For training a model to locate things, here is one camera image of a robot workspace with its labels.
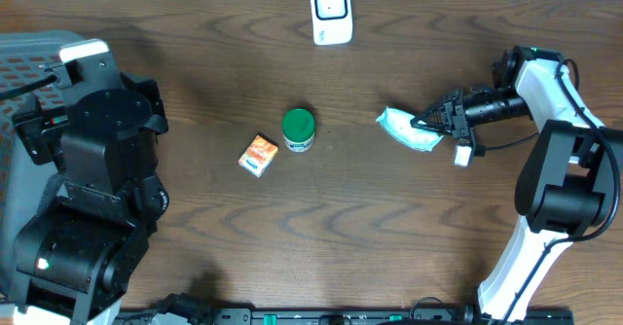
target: wooden surface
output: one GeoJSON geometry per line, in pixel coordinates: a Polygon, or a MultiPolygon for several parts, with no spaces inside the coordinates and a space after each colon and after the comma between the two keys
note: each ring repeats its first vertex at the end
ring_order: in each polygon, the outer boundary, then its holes
{"type": "MultiPolygon", "coordinates": [[[[531,145],[452,165],[375,124],[386,105],[421,110],[490,83],[515,44],[574,57],[581,94],[623,128],[623,0],[352,0],[350,44],[312,43],[309,0],[1,0],[0,31],[67,29],[106,40],[129,72],[161,87],[170,132],[158,172],[171,206],[134,273],[126,307],[190,292],[256,307],[409,307],[472,302],[517,217],[514,184],[531,145]],[[285,148],[261,179],[237,159],[261,131],[282,145],[291,107],[317,115],[305,154],[285,148]]],[[[487,144],[534,132],[482,126],[487,144]]],[[[534,305],[576,323],[623,318],[621,220],[549,272],[534,305]]]]}

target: green lid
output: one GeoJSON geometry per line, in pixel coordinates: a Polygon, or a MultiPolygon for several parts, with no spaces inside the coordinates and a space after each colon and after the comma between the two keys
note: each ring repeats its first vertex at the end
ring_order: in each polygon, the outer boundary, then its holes
{"type": "Polygon", "coordinates": [[[285,113],[283,122],[283,136],[292,142],[308,141],[315,132],[315,120],[310,111],[294,109],[285,113]]]}

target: light blue cloth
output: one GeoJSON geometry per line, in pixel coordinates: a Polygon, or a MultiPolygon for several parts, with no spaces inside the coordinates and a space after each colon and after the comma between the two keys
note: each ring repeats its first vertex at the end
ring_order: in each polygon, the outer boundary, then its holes
{"type": "Polygon", "coordinates": [[[418,151],[432,151],[443,135],[434,131],[411,127],[411,120],[415,116],[404,111],[386,107],[382,115],[377,118],[383,129],[400,143],[418,151]]]}

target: label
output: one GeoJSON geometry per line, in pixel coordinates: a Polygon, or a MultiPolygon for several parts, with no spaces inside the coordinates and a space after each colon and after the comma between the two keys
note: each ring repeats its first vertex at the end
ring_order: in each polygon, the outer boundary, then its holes
{"type": "Polygon", "coordinates": [[[294,152],[306,152],[313,145],[315,134],[313,134],[311,138],[309,138],[307,141],[300,142],[300,143],[290,141],[288,138],[285,137],[285,135],[283,135],[283,139],[285,140],[285,146],[287,146],[288,149],[294,152]]]}

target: small orange and white packet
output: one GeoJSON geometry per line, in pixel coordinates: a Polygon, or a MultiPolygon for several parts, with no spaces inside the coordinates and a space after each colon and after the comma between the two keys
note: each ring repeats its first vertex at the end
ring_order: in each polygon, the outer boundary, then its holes
{"type": "Polygon", "coordinates": [[[271,164],[277,151],[275,144],[257,135],[244,154],[240,156],[238,164],[259,178],[266,167],[271,164]]]}

